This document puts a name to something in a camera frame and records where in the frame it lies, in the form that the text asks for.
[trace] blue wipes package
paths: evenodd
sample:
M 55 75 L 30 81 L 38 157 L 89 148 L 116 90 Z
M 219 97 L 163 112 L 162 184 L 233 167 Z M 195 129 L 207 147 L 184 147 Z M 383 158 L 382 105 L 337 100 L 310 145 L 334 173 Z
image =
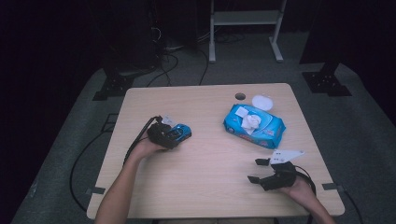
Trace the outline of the blue wipes package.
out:
M 233 105 L 223 124 L 228 133 L 271 149 L 279 146 L 286 130 L 282 119 L 252 105 Z

